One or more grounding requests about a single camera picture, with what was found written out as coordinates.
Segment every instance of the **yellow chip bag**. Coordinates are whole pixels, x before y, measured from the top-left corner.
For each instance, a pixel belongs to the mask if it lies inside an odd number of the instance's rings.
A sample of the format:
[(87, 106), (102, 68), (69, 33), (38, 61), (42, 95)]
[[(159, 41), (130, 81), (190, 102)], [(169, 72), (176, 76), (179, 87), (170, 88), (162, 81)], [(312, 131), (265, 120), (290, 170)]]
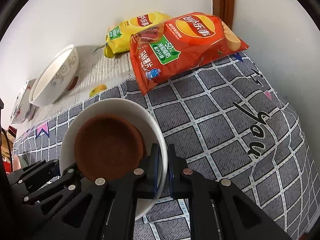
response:
[(121, 22), (115, 28), (109, 28), (106, 45), (104, 47), (104, 55), (113, 58), (115, 53), (129, 51), (130, 36), (132, 34), (136, 34), (137, 32), (169, 19), (170, 16), (166, 14), (153, 12)]

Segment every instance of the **tablecloth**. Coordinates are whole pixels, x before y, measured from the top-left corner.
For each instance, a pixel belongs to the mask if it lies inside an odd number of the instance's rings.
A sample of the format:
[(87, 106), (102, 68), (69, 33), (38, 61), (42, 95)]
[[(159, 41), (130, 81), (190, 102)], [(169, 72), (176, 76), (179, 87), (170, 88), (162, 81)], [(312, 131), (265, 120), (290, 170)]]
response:
[[(27, 163), (59, 158), (72, 121), (106, 98), (147, 109), (190, 168), (208, 179), (230, 179), (292, 239), (315, 215), (320, 180), (299, 117), (242, 52), (176, 75), (145, 96), (135, 80), (125, 81), (30, 129), (17, 138), (14, 153)], [(136, 221), (134, 239), (189, 238), (188, 200), (172, 200), (166, 183), (156, 205)]]

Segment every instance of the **white bowl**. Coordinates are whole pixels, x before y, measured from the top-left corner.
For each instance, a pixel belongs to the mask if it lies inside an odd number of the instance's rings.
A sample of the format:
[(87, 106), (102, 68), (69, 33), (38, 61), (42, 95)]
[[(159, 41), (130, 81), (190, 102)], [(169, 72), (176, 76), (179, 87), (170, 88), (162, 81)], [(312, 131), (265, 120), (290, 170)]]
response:
[(58, 52), (36, 79), (29, 94), (29, 102), (35, 106), (46, 106), (57, 100), (72, 82), (78, 65), (79, 56), (74, 45)]
[[(60, 150), (60, 173), (71, 164), (75, 163), (74, 142), (80, 128), (92, 117), (99, 114), (116, 114), (128, 120), (141, 132), (148, 155), (153, 143), (158, 143), (161, 149), (161, 158), (159, 161), (158, 189), (154, 199), (138, 199), (136, 209), (136, 220), (146, 214), (156, 203), (164, 188), (164, 182), (167, 176), (168, 155), (167, 147), (162, 135), (162, 131), (157, 122), (152, 118), (149, 112), (137, 103), (122, 99), (109, 98), (98, 101), (84, 109), (71, 123), (62, 142)], [(88, 158), (90, 158), (90, 145), (88, 145)]]
[(13, 105), (13, 110), (10, 117), (10, 123), (23, 123), (27, 118), (30, 118), (36, 107), (29, 103), (29, 94), (36, 79), (26, 81), (20, 89), (16, 102)]

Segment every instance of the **silver rivet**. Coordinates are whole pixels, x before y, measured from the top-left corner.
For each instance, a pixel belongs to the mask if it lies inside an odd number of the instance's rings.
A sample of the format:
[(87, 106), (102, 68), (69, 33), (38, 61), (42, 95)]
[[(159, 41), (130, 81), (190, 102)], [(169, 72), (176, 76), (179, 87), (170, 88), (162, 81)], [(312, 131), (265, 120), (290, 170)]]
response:
[(98, 186), (103, 185), (105, 182), (106, 182), (106, 180), (104, 178), (98, 178), (95, 181), (96, 185), (98, 185)]
[(231, 181), (229, 179), (222, 179), (221, 184), (228, 187), (231, 185)]
[(68, 187), (68, 190), (74, 190), (76, 188), (76, 186), (75, 185), (70, 185), (69, 187)]
[(191, 175), (193, 173), (192, 169), (183, 169), (183, 173), (186, 175)]
[(134, 174), (136, 175), (141, 175), (144, 173), (144, 170), (141, 169), (141, 168), (136, 168), (134, 171), (133, 171)]

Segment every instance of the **brown bowl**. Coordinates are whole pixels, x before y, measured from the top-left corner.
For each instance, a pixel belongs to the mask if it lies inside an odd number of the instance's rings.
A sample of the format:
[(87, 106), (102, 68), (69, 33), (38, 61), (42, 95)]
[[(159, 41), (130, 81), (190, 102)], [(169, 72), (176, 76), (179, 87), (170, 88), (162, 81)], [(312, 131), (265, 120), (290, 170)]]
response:
[(146, 154), (140, 132), (127, 120), (113, 114), (88, 120), (79, 130), (74, 155), (87, 179), (119, 179), (138, 167)]

